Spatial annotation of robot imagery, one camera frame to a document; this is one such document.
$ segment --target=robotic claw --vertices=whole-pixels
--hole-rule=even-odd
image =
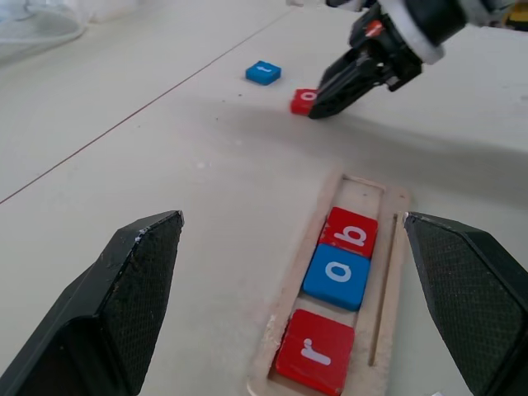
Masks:
[[[341,7],[358,0],[326,0]],[[345,110],[372,88],[398,90],[444,56],[442,43],[469,23],[500,21],[515,0],[360,0],[368,8],[352,27],[351,49],[331,65],[319,84],[309,117]]]

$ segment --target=table surface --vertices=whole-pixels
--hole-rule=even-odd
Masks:
[[[336,163],[528,261],[528,35],[468,28],[401,91],[312,121],[289,100],[346,50],[356,16],[213,3],[207,16],[156,2],[0,68],[0,371],[116,229],[183,210],[141,394],[247,394],[268,309]],[[260,59],[283,68],[269,87],[243,78]],[[470,396],[411,257],[403,272],[387,395]]]

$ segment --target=white table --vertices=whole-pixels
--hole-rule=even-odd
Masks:
[[[268,19],[287,11],[277,7],[268,10]],[[170,19],[168,12],[160,15]],[[352,17],[330,10],[292,12],[0,205],[0,370],[117,228],[180,209],[186,226],[171,300],[142,395],[245,395],[248,363],[269,305],[335,162],[344,162],[351,174],[407,187],[415,210],[486,229],[526,262],[528,36],[468,29],[450,42],[445,60],[401,92],[376,90],[331,120],[291,115],[293,91],[313,87],[347,48]],[[131,32],[134,21],[102,29]],[[233,35],[240,29],[241,41],[238,23],[244,25],[242,16],[224,26],[233,25]],[[90,71],[88,81],[65,88],[83,92],[68,112],[35,118],[47,125],[49,138],[33,128],[24,139],[1,146],[11,145],[16,154],[2,160],[11,175],[0,177],[4,196],[182,80],[184,73],[170,67],[152,69],[171,53],[167,46],[156,45],[127,66],[126,47],[100,34],[99,40],[113,43],[107,51],[114,58],[92,59],[101,62],[97,74]],[[105,53],[104,43],[91,40],[96,39],[87,38],[93,56],[97,48]],[[159,37],[153,33],[145,40],[154,45]],[[63,77],[59,71],[55,76],[61,87],[68,86],[71,63],[83,56],[84,45],[80,40],[55,51],[53,62],[65,62],[57,66]],[[207,58],[198,50],[188,53],[193,56],[202,62],[190,64],[188,73]],[[45,58],[52,62],[51,53]],[[269,87],[245,81],[243,70],[259,59],[280,65],[283,78]],[[38,61],[24,67],[37,70]],[[112,85],[120,78],[116,71],[128,68],[145,92],[131,100],[134,89],[110,89],[112,106],[120,109],[114,114],[107,108],[106,86],[128,86]],[[97,89],[94,75],[101,79]],[[146,76],[155,87],[141,81]],[[7,102],[3,94],[0,101]],[[7,116],[2,111],[0,120]],[[11,136],[24,134],[24,120],[10,117],[17,128]],[[44,141],[48,153],[38,145]],[[411,258],[404,267],[399,317],[388,396],[469,396],[429,317]]]

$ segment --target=red line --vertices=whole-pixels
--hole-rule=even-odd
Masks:
[[[220,54],[219,56],[217,56],[216,58],[214,58],[213,60],[211,60],[207,65],[205,65],[203,68],[200,68],[199,70],[197,70],[196,72],[194,72],[193,74],[191,74],[190,76],[188,76],[187,78],[185,78],[184,80],[180,81],[178,84],[176,84],[174,87],[170,88],[169,90],[165,91],[164,93],[162,93],[160,96],[156,97],[155,99],[153,99],[152,101],[150,101],[149,103],[147,103],[146,105],[144,105],[143,107],[140,107],[138,110],[136,110],[135,112],[133,112],[132,114],[130,114],[129,116],[127,116],[125,119],[123,119],[122,121],[120,121],[119,123],[117,123],[116,125],[112,126],[109,130],[107,130],[106,132],[104,132],[103,134],[100,134],[99,136],[97,136],[94,140],[92,140],[91,142],[88,142],[87,144],[85,144],[84,146],[82,146],[79,150],[77,150],[76,152],[72,153],[71,155],[67,156],[65,159],[63,159],[62,161],[60,161],[59,163],[55,164],[53,167],[51,167],[50,169],[48,169],[46,172],[42,173],[40,176],[38,176],[36,179],[30,181],[29,183],[27,183],[25,186],[19,188],[18,190],[16,190],[15,192],[13,192],[11,195],[7,196],[6,198],[4,198],[3,200],[0,200],[0,205],[3,204],[4,202],[10,200],[13,196],[15,196],[16,194],[24,191],[27,187],[31,186],[33,183],[39,181],[41,178],[45,177],[46,175],[48,175],[49,173],[51,173],[54,169],[56,169],[57,167],[60,167],[63,163],[67,162],[69,159],[75,157],[77,154],[79,154],[80,152],[82,152],[84,149],[86,149],[87,147],[91,146],[92,144],[96,143],[99,139],[102,139],[103,137],[107,136],[112,130],[114,130],[115,128],[117,128],[118,126],[124,124],[126,121],[128,121],[129,119],[131,119],[132,117],[134,117],[135,115],[137,115],[138,113],[140,113],[141,111],[145,110],[147,107],[149,107],[150,105],[152,105],[154,102],[158,101],[159,99],[161,99],[162,97],[166,96],[168,93],[174,91],[176,88],[180,87],[183,83],[186,83],[187,81],[189,81],[191,78],[195,77],[198,73],[201,73],[203,72],[204,70],[206,70],[211,64],[213,64],[214,62],[216,62],[217,60],[219,60],[220,58],[223,58],[225,55],[227,55],[229,52],[237,49],[240,45],[244,44],[246,41],[252,39],[254,36],[258,35],[260,32],[264,31],[265,29],[267,29],[268,27],[270,27],[271,25],[275,24],[276,22],[278,22],[280,19],[284,18],[286,15],[290,14],[293,10],[289,10],[288,12],[285,12],[284,14],[282,14],[281,16],[279,16],[278,18],[276,18],[275,20],[271,21],[270,23],[268,23],[267,25],[265,25],[264,27],[262,27],[261,29],[259,29],[258,31],[255,31],[253,34],[251,34],[250,36],[246,37],[244,40],[240,41],[238,44],[236,44],[234,47],[228,49],[227,51],[225,51],[224,53]]]

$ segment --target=wooden tray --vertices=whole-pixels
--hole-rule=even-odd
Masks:
[[[408,193],[334,171],[325,182],[299,251],[283,281],[247,382],[252,396],[320,396],[274,368],[290,315],[302,308],[352,326],[356,339],[343,396],[383,396],[387,389],[403,259],[408,250],[403,212]],[[328,212],[333,206],[377,219],[378,236],[365,296],[358,313],[339,309],[305,295],[300,289]]]

